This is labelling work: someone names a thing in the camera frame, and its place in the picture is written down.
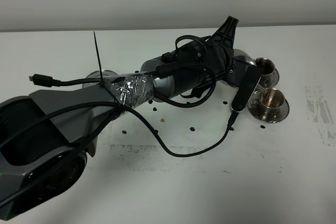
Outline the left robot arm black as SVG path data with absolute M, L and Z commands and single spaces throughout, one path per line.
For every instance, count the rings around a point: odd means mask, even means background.
M 94 156 L 100 132 L 125 113 L 160 100 L 179 108 L 204 103 L 218 81 L 238 88 L 228 128 L 244 109 L 260 70 L 234 56 L 237 19 L 212 35 L 146 61 L 139 72 L 60 81 L 35 74 L 38 90 L 1 104 L 1 219 L 10 220 L 68 190 Z

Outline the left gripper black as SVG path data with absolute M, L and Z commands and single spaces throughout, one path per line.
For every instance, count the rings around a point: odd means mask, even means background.
M 228 16 L 211 37 L 179 37 L 190 42 L 173 51 L 173 62 L 177 64 L 201 63 L 207 65 L 216 75 L 216 80 L 240 86 L 249 64 L 234 57 L 233 45 L 238 20 Z M 188 67 L 173 74 L 174 95 L 191 90 L 191 95 L 202 95 L 212 85 L 212 77 L 201 67 Z

